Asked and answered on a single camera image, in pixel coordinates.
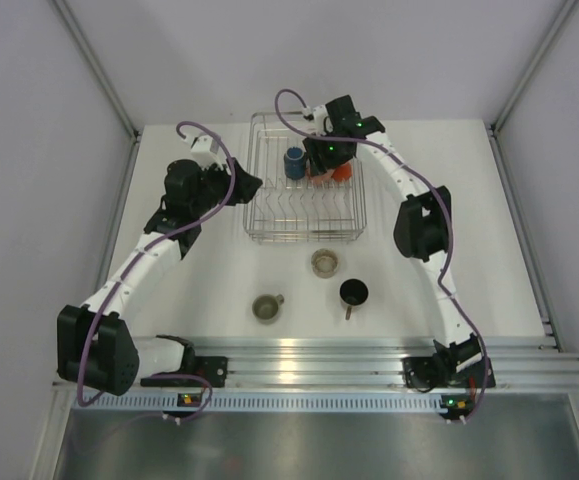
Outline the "small orange cup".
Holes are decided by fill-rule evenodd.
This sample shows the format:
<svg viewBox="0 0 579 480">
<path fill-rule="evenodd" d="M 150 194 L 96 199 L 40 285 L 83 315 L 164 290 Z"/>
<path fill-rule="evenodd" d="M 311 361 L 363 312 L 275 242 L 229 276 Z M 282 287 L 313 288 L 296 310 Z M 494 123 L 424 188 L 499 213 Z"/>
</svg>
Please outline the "small orange cup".
<svg viewBox="0 0 579 480">
<path fill-rule="evenodd" d="M 352 176 L 353 176 L 353 167 L 350 162 L 347 162 L 334 170 L 332 174 L 332 179 L 337 183 L 345 183 Z"/>
</svg>

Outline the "dark blue cup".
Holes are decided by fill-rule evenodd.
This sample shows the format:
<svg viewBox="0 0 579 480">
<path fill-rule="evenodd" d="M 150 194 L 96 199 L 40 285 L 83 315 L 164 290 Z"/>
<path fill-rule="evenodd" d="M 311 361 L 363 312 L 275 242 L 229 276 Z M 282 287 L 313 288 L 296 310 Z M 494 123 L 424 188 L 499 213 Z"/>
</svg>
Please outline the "dark blue cup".
<svg viewBox="0 0 579 480">
<path fill-rule="evenodd" d="M 290 147 L 283 156 L 285 176 L 290 180 L 301 180 L 306 175 L 305 152 L 300 147 Z"/>
</svg>

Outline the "beige speckled cup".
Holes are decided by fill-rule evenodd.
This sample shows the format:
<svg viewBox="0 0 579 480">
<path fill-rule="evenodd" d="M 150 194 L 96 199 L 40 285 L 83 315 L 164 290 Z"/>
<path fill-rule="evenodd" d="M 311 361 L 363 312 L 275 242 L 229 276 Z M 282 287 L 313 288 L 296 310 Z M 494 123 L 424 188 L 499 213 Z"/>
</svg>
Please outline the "beige speckled cup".
<svg viewBox="0 0 579 480">
<path fill-rule="evenodd" d="M 339 268 L 340 260 L 338 254 L 331 249 L 322 248 L 316 250 L 310 258 L 313 273 L 321 279 L 333 277 Z"/>
</svg>

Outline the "grey-green cup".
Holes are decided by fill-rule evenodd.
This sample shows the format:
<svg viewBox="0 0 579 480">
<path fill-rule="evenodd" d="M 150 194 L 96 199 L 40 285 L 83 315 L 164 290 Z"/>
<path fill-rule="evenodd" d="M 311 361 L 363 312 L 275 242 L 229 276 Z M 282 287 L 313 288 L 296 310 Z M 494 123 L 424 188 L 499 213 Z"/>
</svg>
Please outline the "grey-green cup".
<svg viewBox="0 0 579 480">
<path fill-rule="evenodd" d="M 271 325 L 279 318 L 284 302 L 281 294 L 260 295 L 252 303 L 252 314 L 259 323 Z"/>
</svg>

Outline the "black cup brown handle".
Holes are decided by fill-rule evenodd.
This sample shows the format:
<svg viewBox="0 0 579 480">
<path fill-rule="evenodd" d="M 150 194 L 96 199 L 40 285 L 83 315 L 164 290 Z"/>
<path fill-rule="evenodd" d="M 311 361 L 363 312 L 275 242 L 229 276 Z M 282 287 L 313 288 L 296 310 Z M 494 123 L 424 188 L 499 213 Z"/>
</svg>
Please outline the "black cup brown handle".
<svg viewBox="0 0 579 480">
<path fill-rule="evenodd" d="M 350 278 L 340 285 L 339 297 L 345 309 L 345 320 L 349 321 L 352 313 L 368 300 L 369 289 L 362 280 Z"/>
</svg>

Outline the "pink cup white interior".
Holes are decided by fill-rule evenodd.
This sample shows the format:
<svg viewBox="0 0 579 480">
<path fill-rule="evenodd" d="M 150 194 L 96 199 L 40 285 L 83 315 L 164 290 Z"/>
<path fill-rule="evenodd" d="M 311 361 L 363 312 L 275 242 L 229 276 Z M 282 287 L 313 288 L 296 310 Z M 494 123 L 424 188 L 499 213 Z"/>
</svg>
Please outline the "pink cup white interior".
<svg viewBox="0 0 579 480">
<path fill-rule="evenodd" d="M 333 170 L 328 170 L 320 175 L 308 173 L 309 182 L 314 188 L 318 188 L 329 182 L 331 180 L 333 173 L 334 173 Z"/>
</svg>

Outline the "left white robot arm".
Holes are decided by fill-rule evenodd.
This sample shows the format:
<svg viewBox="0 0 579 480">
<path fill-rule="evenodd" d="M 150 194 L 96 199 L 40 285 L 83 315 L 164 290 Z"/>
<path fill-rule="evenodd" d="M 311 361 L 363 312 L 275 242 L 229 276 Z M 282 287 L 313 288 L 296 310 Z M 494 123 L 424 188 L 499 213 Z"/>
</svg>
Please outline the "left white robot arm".
<svg viewBox="0 0 579 480">
<path fill-rule="evenodd" d="M 168 334 L 135 337 L 130 323 L 167 272 L 189 253 L 201 233 L 202 218 L 220 205 L 248 204 L 262 184 L 239 163 L 170 163 L 159 207 L 130 255 L 82 305 L 60 311 L 58 376 L 115 396 L 135 382 L 189 384 L 197 372 L 191 342 Z"/>
</svg>

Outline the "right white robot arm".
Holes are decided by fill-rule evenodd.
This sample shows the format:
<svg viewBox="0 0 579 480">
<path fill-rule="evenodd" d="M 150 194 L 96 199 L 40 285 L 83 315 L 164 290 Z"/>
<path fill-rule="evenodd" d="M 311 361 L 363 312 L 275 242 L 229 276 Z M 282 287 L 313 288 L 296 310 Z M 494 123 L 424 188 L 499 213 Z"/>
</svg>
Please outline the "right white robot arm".
<svg viewBox="0 0 579 480">
<path fill-rule="evenodd" d="M 414 373 L 427 389 L 456 386 L 472 378 L 489 385 L 491 367 L 482 335 L 461 306 L 451 273 L 455 235 L 452 198 L 410 166 L 392 144 L 386 127 L 374 116 L 364 117 L 350 96 L 317 107 L 303 106 L 309 130 L 303 144 L 317 173 L 356 160 L 377 176 L 399 201 L 393 241 L 399 253 L 419 263 L 438 308 L 430 329 L 434 353 Z"/>
</svg>

